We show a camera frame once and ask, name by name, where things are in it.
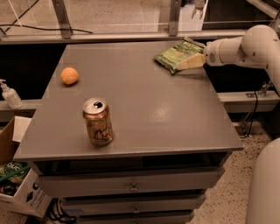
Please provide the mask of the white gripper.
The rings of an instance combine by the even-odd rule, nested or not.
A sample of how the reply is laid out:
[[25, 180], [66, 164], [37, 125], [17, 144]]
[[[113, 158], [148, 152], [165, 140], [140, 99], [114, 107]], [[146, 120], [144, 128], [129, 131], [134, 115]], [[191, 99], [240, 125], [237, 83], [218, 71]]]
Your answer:
[[220, 54], [221, 44], [224, 42], [223, 39], [209, 41], [206, 43], [206, 45], [188, 37], [184, 37], [184, 40], [196, 46], [204, 48], [204, 55], [198, 53], [186, 59], [183, 59], [178, 63], [178, 68], [180, 70], [202, 67], [205, 63], [213, 67], [224, 65], [224, 63], [221, 60]]

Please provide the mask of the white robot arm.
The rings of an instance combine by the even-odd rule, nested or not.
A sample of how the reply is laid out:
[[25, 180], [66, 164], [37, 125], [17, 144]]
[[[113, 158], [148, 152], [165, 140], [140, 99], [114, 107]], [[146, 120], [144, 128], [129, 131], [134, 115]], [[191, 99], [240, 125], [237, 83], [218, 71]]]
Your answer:
[[[267, 25], [253, 26], [241, 37], [210, 41], [203, 45], [200, 57], [189, 67], [207, 63], [262, 68], [280, 94], [280, 39]], [[280, 224], [280, 138], [267, 144], [255, 161], [246, 224]]]

